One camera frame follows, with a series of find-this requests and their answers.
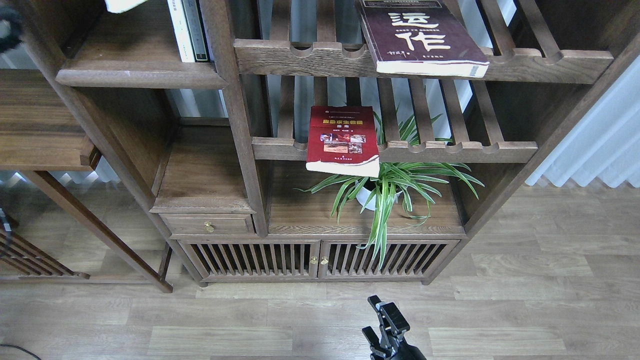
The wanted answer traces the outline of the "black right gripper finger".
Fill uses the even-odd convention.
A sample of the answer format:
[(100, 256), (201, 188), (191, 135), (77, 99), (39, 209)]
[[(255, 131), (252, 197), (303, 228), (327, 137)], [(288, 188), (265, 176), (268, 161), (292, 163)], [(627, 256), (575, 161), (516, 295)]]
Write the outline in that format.
[(385, 349), (381, 347), (380, 339), (377, 336), (377, 333), (373, 330), (371, 326), (366, 326), (361, 329), (364, 337), (368, 341), (369, 348), (371, 354), (384, 354)]
[(367, 301), (375, 310), (380, 323), (381, 337), (377, 340), (378, 344), (398, 346), (404, 341), (405, 333), (410, 330), (409, 322), (392, 301), (382, 301), (377, 295), (369, 296)]

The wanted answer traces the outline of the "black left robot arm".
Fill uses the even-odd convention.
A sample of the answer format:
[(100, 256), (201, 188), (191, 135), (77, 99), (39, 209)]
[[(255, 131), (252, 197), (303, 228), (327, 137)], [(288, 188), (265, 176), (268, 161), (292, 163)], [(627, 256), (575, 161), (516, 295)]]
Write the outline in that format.
[(0, 6), (0, 53), (13, 50), (22, 43), (23, 16), (12, 6)]

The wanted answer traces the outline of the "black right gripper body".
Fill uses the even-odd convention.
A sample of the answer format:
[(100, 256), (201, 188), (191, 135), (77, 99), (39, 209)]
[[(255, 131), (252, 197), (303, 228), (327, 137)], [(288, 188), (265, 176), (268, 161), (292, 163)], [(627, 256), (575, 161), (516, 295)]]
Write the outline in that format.
[(418, 347), (407, 344), (405, 340), (390, 350), (382, 348), (378, 340), (370, 341), (370, 350), (371, 360), (426, 360)]

